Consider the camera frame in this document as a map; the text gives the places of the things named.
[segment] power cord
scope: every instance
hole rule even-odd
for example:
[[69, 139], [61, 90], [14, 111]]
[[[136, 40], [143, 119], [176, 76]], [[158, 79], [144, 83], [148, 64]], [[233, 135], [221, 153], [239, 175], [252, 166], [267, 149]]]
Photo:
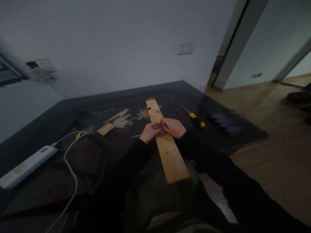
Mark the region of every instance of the power cord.
[[[45, 233], [48, 233], [48, 232], [53, 228], [53, 226], [55, 226], [55, 224], [58, 222], [58, 220], [61, 219], [61, 217], [62, 217], [62, 216], [64, 215], [64, 213], [66, 212], [66, 210], [68, 209], [70, 203], [72, 202], [72, 200], [74, 199], [74, 197], [75, 197], [75, 195], [76, 195], [76, 193], [77, 193], [77, 189], [78, 189], [78, 180], [77, 180], [77, 177], [75, 176], [74, 172], [72, 171], [70, 164], [68, 163], [68, 161], [67, 161], [67, 159], [66, 159], [66, 154], [67, 154], [67, 152], [69, 151], [69, 149], [72, 147], [72, 145], [73, 145], [79, 138], [81, 138], [81, 137], [87, 135], [88, 132], [85, 132], [85, 131], [77, 131], [77, 132], [69, 133], [69, 134], [67, 134], [65, 137], [67, 137], [67, 136], [70, 135], [70, 134], [74, 134], [74, 133], [79, 133], [79, 134], [77, 135], [76, 139], [72, 142], [72, 144], [71, 144], [71, 145], [68, 147], [68, 149], [66, 150], [66, 152], [65, 152], [65, 154], [64, 154], [64, 160], [65, 160], [65, 163], [67, 164], [67, 166], [68, 166], [68, 168], [69, 168], [69, 170], [70, 170], [72, 176], [73, 176], [74, 179], [75, 179], [75, 192], [74, 192], [72, 198], [70, 199], [70, 201], [68, 202], [68, 204], [66, 205], [65, 209], [64, 209], [63, 212], [61, 213], [61, 215], [56, 219], [56, 221], [52, 224], [52, 226], [50, 226], [50, 228], [49, 228]], [[59, 141], [53, 143], [51, 146], [52, 146], [52, 147], [56, 146], [56, 145], [57, 145], [61, 140], [63, 140], [65, 137], [63, 137], [63, 138], [60, 139]]]

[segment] wall socket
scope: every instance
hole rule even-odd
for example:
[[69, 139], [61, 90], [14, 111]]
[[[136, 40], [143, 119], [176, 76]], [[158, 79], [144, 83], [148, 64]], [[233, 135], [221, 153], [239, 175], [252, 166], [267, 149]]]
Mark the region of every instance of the wall socket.
[[262, 75], [263, 73], [256, 73], [252, 75], [252, 78], [258, 78]]
[[55, 67], [47, 59], [38, 59], [35, 60], [35, 62], [43, 71], [46, 71], [48, 73], [56, 72]]
[[31, 76], [35, 79], [45, 81], [52, 76], [45, 70], [41, 69], [40, 67], [34, 68], [28, 72]]
[[177, 55], [193, 53], [194, 42], [178, 43], [177, 45]]

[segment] black sleeve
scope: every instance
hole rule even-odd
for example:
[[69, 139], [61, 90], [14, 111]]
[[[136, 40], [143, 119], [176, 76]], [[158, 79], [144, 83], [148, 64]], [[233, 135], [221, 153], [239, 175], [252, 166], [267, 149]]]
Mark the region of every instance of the black sleeve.
[[147, 149], [140, 139], [134, 142], [85, 203], [71, 232], [118, 231], [125, 195], [150, 156]]
[[180, 141], [200, 168], [222, 186], [223, 194], [241, 228], [250, 232], [310, 231], [310, 227], [287, 213], [266, 194], [257, 181], [235, 166], [229, 157], [209, 148], [204, 141], [188, 131]]

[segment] white bird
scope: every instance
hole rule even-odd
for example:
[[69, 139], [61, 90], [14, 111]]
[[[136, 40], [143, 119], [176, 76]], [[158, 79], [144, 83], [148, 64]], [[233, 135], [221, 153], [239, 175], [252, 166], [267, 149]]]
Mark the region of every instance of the white bird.
[[108, 120], [106, 120], [104, 123], [106, 123], [106, 122], [108, 122], [108, 121], [112, 121], [113, 119], [115, 119], [115, 118], [117, 118], [117, 117], [123, 117], [123, 116], [127, 113], [128, 110], [129, 110], [129, 109], [127, 108], [127, 109], [125, 109], [124, 111], [117, 113], [117, 114], [114, 115], [113, 117], [111, 117], [111, 118], [109, 118]]

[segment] doorway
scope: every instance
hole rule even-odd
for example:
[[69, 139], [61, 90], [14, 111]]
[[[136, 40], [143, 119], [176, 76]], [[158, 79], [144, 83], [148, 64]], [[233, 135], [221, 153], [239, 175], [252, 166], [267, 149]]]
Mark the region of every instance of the doorway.
[[303, 88], [311, 84], [311, 51], [296, 64], [281, 83]]
[[231, 19], [229, 21], [227, 30], [223, 38], [223, 41], [221, 43], [221, 46], [220, 46], [216, 61], [214, 63], [212, 72], [210, 74], [207, 86], [211, 86], [211, 87], [214, 86], [214, 83], [224, 63], [226, 54], [228, 53], [228, 50], [235, 36], [235, 33], [239, 27], [239, 24], [241, 22], [241, 19], [244, 15], [244, 12], [247, 8], [248, 3], [249, 3], [249, 0], [237, 0], [236, 2], [236, 6], [233, 10]]

